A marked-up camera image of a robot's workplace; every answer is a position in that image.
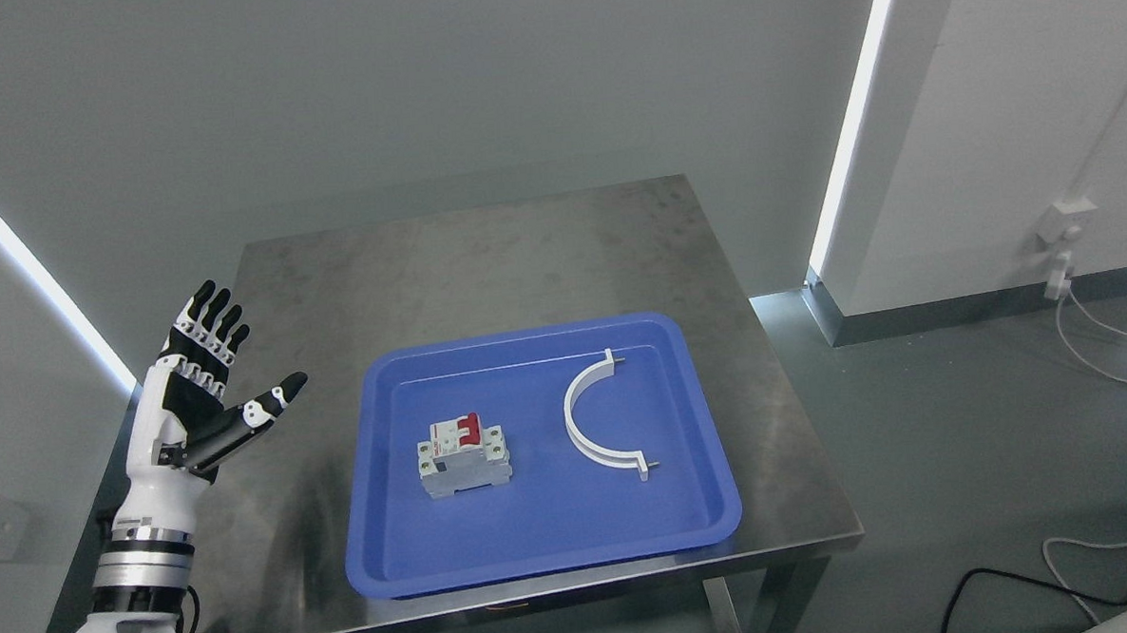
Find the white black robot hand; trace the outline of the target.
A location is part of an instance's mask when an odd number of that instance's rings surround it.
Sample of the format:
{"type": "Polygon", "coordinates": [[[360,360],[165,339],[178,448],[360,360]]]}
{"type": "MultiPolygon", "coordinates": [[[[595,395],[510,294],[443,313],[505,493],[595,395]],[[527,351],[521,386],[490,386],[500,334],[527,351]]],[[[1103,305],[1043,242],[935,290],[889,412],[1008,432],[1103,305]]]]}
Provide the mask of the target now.
{"type": "Polygon", "coordinates": [[[228,375],[250,333],[242,314],[231,292],[211,279],[177,313],[145,371],[125,462],[128,494],[113,528],[194,532],[197,505],[221,463],[268,433],[307,385],[309,376],[296,371],[243,403],[224,404],[228,375]]]}

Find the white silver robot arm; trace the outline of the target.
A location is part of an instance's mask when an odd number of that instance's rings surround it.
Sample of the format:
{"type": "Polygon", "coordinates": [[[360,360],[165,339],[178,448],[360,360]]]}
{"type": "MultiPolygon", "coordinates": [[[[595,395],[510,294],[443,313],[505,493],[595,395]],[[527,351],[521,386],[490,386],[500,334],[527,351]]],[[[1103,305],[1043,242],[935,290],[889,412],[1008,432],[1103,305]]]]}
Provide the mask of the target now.
{"type": "Polygon", "coordinates": [[[194,534],[113,519],[91,588],[92,607],[74,633],[181,633],[195,562],[194,534]]]}

